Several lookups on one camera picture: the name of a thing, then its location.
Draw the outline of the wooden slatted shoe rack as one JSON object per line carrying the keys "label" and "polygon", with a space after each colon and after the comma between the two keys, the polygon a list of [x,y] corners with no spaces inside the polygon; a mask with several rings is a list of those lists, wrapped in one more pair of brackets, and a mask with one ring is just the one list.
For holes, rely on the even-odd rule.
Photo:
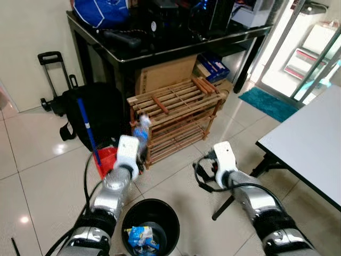
{"label": "wooden slatted shoe rack", "polygon": [[132,125],[141,115],[151,121],[144,165],[150,167],[197,141],[207,139],[226,99],[226,93],[205,78],[185,79],[127,98]]}

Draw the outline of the black backpack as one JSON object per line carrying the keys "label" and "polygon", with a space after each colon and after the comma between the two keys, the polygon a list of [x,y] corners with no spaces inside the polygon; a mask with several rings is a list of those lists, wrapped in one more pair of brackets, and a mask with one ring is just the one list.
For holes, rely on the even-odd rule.
{"label": "black backpack", "polygon": [[[80,111],[78,99],[83,101],[94,141],[88,136]],[[59,129],[61,139],[68,141],[78,137],[88,150],[93,146],[119,139],[124,134],[124,100],[113,84],[95,82],[67,90],[61,95],[67,117],[67,124]]]}

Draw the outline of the small brown cardboard box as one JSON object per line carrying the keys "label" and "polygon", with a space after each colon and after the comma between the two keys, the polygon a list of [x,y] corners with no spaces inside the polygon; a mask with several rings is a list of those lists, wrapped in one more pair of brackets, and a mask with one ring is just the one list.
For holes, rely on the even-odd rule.
{"label": "small brown cardboard box", "polygon": [[204,78],[208,83],[211,83],[215,88],[225,93],[228,98],[230,97],[233,85],[227,79],[227,76],[229,75],[228,70],[219,70],[215,73],[206,68],[200,61],[196,61],[192,74],[196,78]]}

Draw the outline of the blue printed carton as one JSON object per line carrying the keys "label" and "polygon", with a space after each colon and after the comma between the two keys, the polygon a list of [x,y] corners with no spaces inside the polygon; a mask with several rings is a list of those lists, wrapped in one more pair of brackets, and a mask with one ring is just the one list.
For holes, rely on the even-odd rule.
{"label": "blue printed carton", "polygon": [[231,72],[229,68],[222,63],[222,59],[215,53],[200,53],[197,60],[201,63],[203,68],[208,71],[209,75],[206,75],[206,78],[209,82],[221,81],[222,79],[227,78]]}

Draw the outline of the white folded rack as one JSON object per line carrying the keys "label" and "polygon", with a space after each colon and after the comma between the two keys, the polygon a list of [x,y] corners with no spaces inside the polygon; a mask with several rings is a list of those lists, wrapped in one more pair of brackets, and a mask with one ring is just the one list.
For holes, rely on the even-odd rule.
{"label": "white folded rack", "polygon": [[322,51],[326,49],[327,44],[331,42],[337,29],[338,26],[330,23],[318,22],[314,25],[307,38],[294,50],[283,67],[283,71],[294,78],[302,80],[318,60]]}

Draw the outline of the black luggage trolley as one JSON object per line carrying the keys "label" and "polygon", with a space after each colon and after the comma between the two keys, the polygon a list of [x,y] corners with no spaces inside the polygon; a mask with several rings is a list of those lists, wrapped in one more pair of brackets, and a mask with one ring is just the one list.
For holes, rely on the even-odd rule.
{"label": "black luggage trolley", "polygon": [[46,53],[38,54],[37,58],[38,58],[40,65],[42,66],[42,68],[45,71],[45,75],[48,79],[48,83],[49,83],[50,88],[51,88],[52,93],[53,93],[53,100],[51,100],[51,101],[47,101],[45,98],[41,98],[41,100],[40,100],[41,106],[45,111],[51,111],[55,115],[62,117],[66,114],[65,105],[63,103],[63,96],[58,96],[58,93],[56,92],[56,90],[54,88],[53,81],[50,78],[47,65],[52,64],[52,63],[60,63],[61,64],[64,76],[68,81],[68,89],[69,90],[73,90],[73,88],[78,87],[77,78],[75,75],[68,75],[67,74],[66,65],[65,65],[64,60],[62,58],[61,52],[49,51]]}

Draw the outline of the black glossy side table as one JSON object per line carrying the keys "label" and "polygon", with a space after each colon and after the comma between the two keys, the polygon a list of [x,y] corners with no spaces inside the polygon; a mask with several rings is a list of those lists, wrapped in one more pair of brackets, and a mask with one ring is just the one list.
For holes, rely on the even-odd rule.
{"label": "black glossy side table", "polygon": [[118,86],[124,96],[133,95],[138,70],[208,51],[219,56],[246,51],[245,60],[236,71],[236,80],[234,80],[233,90],[238,93],[246,84],[249,69],[262,49],[266,37],[273,29],[273,25],[250,29],[238,29],[232,26],[233,32],[207,41],[163,42],[156,43],[151,50],[131,50],[107,42],[98,35],[95,29],[82,22],[75,12],[66,11],[66,17],[84,83],[92,84],[95,81],[90,56],[90,51],[93,50],[102,60],[105,82]]}

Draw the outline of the white grey box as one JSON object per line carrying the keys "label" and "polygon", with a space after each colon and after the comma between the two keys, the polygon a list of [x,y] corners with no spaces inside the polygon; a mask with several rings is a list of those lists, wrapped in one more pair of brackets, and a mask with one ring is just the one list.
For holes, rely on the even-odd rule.
{"label": "white grey box", "polygon": [[234,0],[231,20],[246,28],[260,27],[270,17],[275,0]]}

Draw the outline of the clear plastic bottle blue label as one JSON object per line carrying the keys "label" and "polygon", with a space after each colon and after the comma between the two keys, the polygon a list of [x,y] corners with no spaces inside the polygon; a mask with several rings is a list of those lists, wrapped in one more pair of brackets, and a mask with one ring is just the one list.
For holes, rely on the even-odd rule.
{"label": "clear plastic bottle blue label", "polygon": [[133,130],[133,136],[139,140],[139,146],[147,146],[150,139],[151,119],[149,115],[143,114],[139,116],[139,121],[136,123]]}

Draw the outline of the blue fabric bag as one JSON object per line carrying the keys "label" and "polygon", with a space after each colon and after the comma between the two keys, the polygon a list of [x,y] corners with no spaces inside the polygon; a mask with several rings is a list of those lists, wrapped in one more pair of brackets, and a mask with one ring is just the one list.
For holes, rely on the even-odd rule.
{"label": "blue fabric bag", "polygon": [[124,24],[130,12],[127,0],[73,0],[73,10],[95,29],[111,29]]}

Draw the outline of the large brown cardboard box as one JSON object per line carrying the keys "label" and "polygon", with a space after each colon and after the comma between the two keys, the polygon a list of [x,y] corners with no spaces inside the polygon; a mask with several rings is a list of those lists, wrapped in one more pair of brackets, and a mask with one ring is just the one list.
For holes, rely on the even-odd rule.
{"label": "large brown cardboard box", "polygon": [[138,71],[135,93],[140,95],[169,85],[180,83],[192,77],[197,62],[197,54],[174,59]]}

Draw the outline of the black electronics pile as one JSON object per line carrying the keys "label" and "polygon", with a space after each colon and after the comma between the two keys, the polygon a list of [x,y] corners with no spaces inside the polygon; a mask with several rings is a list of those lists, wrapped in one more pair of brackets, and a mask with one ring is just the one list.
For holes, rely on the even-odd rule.
{"label": "black electronics pile", "polygon": [[131,27],[153,43],[201,42],[224,36],[235,0],[138,0]]}

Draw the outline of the glass sliding door frame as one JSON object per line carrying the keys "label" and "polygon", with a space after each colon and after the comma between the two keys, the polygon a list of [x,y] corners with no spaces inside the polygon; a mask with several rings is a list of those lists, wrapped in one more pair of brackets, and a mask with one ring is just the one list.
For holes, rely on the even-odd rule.
{"label": "glass sliding door frame", "polygon": [[331,42],[322,51],[318,60],[310,68],[309,73],[296,85],[290,99],[301,104],[307,104],[329,87],[329,79],[339,68],[340,38],[341,27],[338,27]]}

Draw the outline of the teal floor mat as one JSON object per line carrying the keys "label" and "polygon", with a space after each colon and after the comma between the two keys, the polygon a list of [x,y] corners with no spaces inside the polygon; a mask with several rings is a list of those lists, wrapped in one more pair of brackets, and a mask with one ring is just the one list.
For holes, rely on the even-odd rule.
{"label": "teal floor mat", "polygon": [[239,96],[239,99],[280,123],[284,122],[289,117],[292,117],[292,115],[298,111],[295,106],[270,95],[270,93],[267,93],[258,87],[253,87],[247,92],[242,93],[242,95]]}

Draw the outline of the black oblong device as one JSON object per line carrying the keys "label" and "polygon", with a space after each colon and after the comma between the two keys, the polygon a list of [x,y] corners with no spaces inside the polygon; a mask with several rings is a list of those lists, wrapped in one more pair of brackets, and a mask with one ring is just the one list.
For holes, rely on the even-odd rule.
{"label": "black oblong device", "polygon": [[126,35],[122,31],[102,30],[101,34],[106,39],[120,43],[129,49],[138,49],[143,43],[143,41],[141,41],[141,39],[139,39],[138,37]]}

